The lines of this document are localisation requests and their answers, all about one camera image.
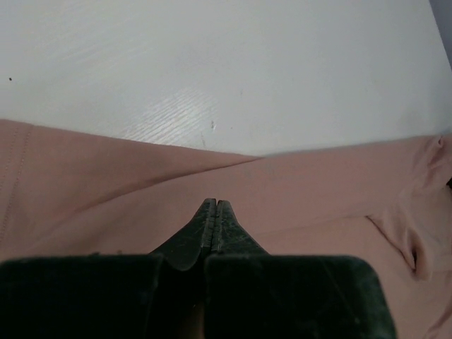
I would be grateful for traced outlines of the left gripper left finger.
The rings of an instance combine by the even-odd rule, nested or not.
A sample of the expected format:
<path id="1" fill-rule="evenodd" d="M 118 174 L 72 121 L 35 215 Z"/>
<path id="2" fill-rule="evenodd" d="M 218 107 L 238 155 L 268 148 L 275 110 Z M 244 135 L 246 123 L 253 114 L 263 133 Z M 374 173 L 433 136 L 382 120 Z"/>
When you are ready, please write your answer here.
<path id="1" fill-rule="evenodd" d="M 216 202 L 148 254 L 1 264 L 2 338 L 173 338 L 199 302 Z"/>

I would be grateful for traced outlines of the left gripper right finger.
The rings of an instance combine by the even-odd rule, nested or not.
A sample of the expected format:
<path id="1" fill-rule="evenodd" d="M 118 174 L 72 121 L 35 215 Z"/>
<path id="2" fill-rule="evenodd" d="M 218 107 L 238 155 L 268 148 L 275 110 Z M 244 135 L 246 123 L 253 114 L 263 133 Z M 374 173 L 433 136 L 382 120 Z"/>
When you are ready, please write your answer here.
<path id="1" fill-rule="evenodd" d="M 354 256 L 268 254 L 220 201 L 204 266 L 207 338 L 395 338 L 374 269 Z"/>

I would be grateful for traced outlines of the pink t shirt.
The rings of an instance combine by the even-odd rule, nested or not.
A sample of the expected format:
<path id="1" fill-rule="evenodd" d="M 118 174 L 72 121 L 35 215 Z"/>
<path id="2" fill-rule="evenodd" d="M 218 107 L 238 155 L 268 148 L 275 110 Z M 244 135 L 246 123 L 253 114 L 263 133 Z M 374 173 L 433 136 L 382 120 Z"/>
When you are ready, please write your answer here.
<path id="1" fill-rule="evenodd" d="M 1 258 L 148 253 L 206 198 L 272 254 L 378 273 L 400 338 L 451 337 L 451 136 L 247 157 L 1 121 Z"/>

